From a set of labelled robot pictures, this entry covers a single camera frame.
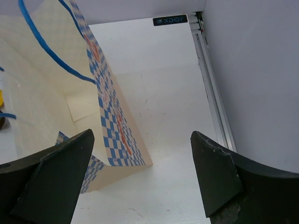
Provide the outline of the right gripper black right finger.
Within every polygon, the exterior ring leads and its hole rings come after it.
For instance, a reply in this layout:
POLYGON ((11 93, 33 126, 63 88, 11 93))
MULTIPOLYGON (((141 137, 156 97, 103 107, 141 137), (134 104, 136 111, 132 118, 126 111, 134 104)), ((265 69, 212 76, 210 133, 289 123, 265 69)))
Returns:
POLYGON ((235 153, 204 134, 191 135, 205 215, 213 224, 296 224, 299 175, 235 153))

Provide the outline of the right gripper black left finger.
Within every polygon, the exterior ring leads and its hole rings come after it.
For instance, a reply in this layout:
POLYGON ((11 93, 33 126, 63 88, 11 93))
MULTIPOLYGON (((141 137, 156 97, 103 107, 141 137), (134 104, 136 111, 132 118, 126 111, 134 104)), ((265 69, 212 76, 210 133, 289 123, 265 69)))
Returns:
POLYGON ((0 166, 2 224, 69 224, 91 158, 94 135, 67 141, 0 166))

